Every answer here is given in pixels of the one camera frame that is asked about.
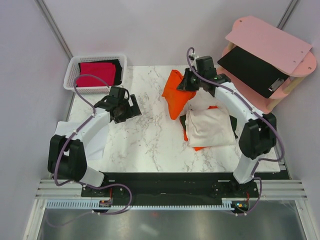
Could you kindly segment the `orange t shirt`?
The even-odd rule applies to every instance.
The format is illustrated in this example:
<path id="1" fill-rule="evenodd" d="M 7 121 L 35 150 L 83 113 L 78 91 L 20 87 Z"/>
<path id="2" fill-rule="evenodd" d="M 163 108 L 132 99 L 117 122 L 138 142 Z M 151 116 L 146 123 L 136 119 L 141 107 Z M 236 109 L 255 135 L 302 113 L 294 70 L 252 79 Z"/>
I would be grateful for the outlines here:
<path id="1" fill-rule="evenodd" d="M 183 77 L 184 76 L 178 70 L 173 69 L 170 72 L 161 95 L 167 102 L 169 116 L 172 120 L 176 120 L 179 117 L 186 103 L 197 93 L 196 91 L 177 90 L 177 87 L 182 82 Z"/>

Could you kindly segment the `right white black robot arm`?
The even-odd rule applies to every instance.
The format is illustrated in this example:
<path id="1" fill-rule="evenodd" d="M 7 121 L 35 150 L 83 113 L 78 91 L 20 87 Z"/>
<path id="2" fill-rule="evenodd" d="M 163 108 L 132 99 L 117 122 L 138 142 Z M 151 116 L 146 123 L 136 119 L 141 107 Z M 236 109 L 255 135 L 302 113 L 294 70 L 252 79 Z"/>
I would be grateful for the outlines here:
<path id="1" fill-rule="evenodd" d="M 240 197 L 247 191 L 246 183 L 254 178 L 259 162 L 277 143 L 276 117 L 255 108 L 226 74 L 218 74 L 211 56 L 200 57 L 192 52 L 186 54 L 186 59 L 188 67 L 177 90 L 196 92 L 202 88 L 225 104 L 237 120 L 241 157 L 233 171 L 235 181 L 229 184 L 229 191 Z"/>

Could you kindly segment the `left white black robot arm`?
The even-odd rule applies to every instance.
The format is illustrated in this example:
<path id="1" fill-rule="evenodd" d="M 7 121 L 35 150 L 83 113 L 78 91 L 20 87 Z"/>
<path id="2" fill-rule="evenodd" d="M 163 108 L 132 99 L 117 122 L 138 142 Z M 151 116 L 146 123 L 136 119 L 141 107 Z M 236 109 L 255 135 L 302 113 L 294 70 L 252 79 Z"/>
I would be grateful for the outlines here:
<path id="1" fill-rule="evenodd" d="M 74 181 L 91 187 L 95 194 L 104 197 L 109 193 L 110 185 L 104 181 L 102 172 L 88 166 L 85 148 L 100 131 L 107 129 L 109 123 L 123 123 L 142 113 L 136 96 L 118 86 L 112 86 L 108 95 L 89 106 L 92 113 L 83 123 L 58 123 L 60 133 L 50 140 L 47 169 L 58 187 Z"/>

